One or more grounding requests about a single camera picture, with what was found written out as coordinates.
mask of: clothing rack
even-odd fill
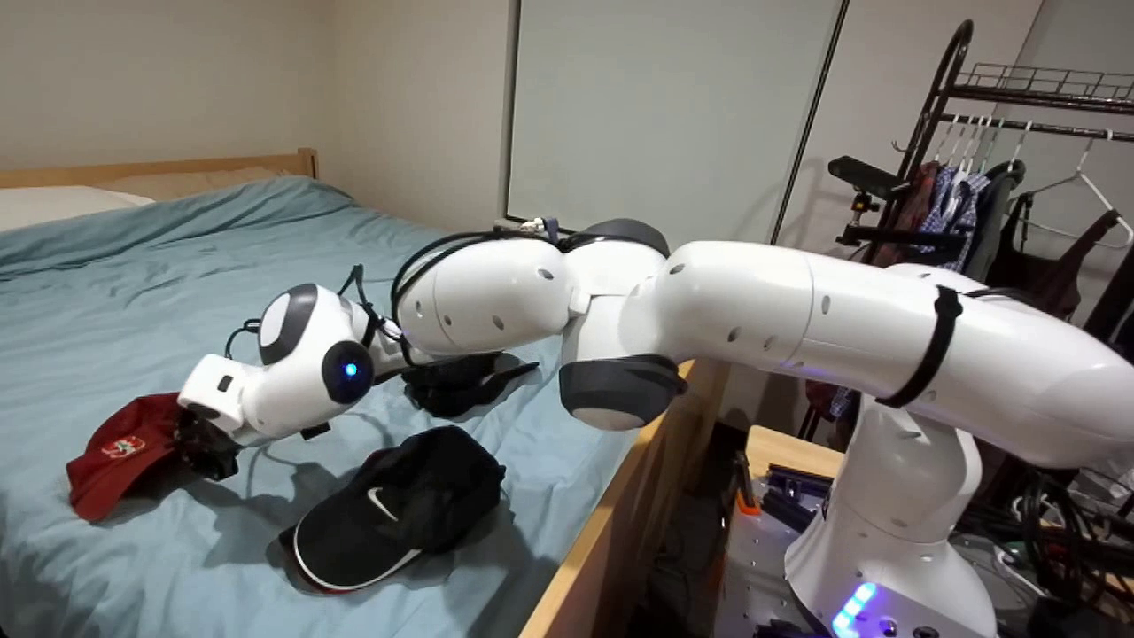
[[[925,154],[944,121],[984,126],[1002,133],[1062,134],[1062,137],[1134,141],[1134,133],[1113,133],[1113,127],[1073,127],[1055,121],[949,115],[946,110],[949,104],[995,104],[995,108],[1134,116],[1134,75],[1082,71],[1082,69],[1028,69],[1028,65],[973,65],[964,71],[970,35],[973,35],[973,20],[960,20],[931,75],[912,141],[905,146],[905,161],[897,172],[900,180],[912,180],[913,172],[925,163]],[[879,230],[894,227],[897,206],[900,206],[897,198],[884,206]]]

